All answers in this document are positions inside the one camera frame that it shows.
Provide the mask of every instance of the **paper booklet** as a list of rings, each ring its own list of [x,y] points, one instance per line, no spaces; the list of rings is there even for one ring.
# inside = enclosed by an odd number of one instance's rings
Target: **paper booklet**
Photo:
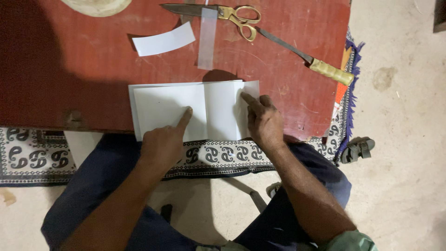
[[[250,137],[248,105],[241,92],[259,97],[259,81],[138,84],[128,86],[133,127],[137,141],[145,132],[176,126],[190,106],[194,114],[183,142],[212,139],[240,140]]]

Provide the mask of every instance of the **orange cloth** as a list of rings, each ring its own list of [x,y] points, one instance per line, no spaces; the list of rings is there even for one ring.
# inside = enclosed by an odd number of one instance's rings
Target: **orange cloth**
[[[341,63],[341,70],[345,71],[345,66],[347,65],[347,62],[350,58],[351,54],[351,47],[347,50],[344,49],[344,55],[342,56],[342,63]],[[338,88],[336,89],[336,99],[334,100],[336,103],[340,104],[342,97],[344,97],[345,91],[347,90],[348,86],[345,86],[341,83],[338,83]]]

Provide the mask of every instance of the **patterned rug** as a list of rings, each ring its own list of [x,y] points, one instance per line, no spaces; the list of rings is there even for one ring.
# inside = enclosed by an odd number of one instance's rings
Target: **patterned rug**
[[[0,128],[0,187],[64,185],[76,172],[61,131]]]
[[[340,101],[342,107],[333,118],[325,139],[313,137],[308,143],[328,160],[337,164],[353,128],[353,89],[361,59],[350,31],[346,48],[352,47],[346,71],[355,75]],[[253,141],[203,141],[184,143],[184,156],[163,180],[180,178],[234,177],[248,173],[273,171],[274,166]],[[61,131],[0,128],[0,187],[64,185],[76,172],[65,136]]]

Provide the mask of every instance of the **red wooden table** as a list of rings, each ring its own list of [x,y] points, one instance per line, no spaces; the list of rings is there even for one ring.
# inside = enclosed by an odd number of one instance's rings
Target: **red wooden table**
[[[350,0],[210,0],[251,5],[257,26],[340,67]],[[217,21],[214,68],[197,68],[197,40],[171,52],[138,57],[132,35],[172,30],[179,16],[161,3],[133,0],[111,17],[89,17],[58,0],[4,0],[1,8],[0,125],[64,130],[132,131],[129,84],[260,80],[282,112],[285,133],[322,136],[330,125],[336,83],[306,68],[293,52],[260,34],[244,40],[230,21]]]

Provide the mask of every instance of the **purple fringe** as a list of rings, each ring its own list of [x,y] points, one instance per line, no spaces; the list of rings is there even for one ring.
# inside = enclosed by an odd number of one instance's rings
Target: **purple fringe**
[[[347,108],[347,121],[346,121],[346,128],[345,128],[345,138],[342,141],[341,145],[338,148],[338,151],[336,153],[336,157],[334,159],[335,163],[339,159],[339,155],[342,154],[342,152],[347,148],[347,144],[350,141],[350,137],[352,136],[351,129],[353,128],[353,114],[355,111],[353,110],[353,107],[356,107],[355,101],[356,97],[353,95],[353,90],[355,89],[355,83],[358,80],[358,75],[361,73],[360,68],[357,66],[358,62],[361,60],[361,56],[359,55],[359,52],[361,51],[362,47],[365,45],[364,42],[360,43],[358,47],[356,47],[355,43],[348,40],[345,42],[345,47],[349,48],[352,47],[352,50],[355,52],[355,57],[353,58],[353,66],[351,73],[355,75],[355,79],[350,84],[350,87],[348,89],[349,96],[348,96],[348,108]]]

